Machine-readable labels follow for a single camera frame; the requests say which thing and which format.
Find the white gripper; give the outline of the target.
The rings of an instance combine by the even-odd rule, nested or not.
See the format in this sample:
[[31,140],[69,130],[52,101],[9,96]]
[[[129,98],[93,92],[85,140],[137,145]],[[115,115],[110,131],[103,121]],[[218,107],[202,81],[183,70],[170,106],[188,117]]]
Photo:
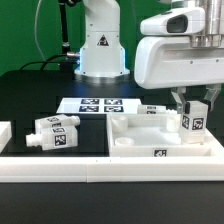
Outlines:
[[177,112],[184,113],[186,88],[207,85],[212,111],[224,83],[224,6],[174,6],[143,20],[134,79],[145,89],[171,88]]

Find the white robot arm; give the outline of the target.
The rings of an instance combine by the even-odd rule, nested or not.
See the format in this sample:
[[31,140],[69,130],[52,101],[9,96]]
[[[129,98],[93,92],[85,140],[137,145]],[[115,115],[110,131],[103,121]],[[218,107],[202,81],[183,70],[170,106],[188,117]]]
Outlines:
[[[209,109],[224,83],[224,0],[158,0],[171,9],[140,23],[134,79],[145,89],[170,88],[188,113],[188,86],[204,85]],[[83,0],[86,40],[75,74],[97,82],[129,73],[120,44],[120,8],[115,0]]]

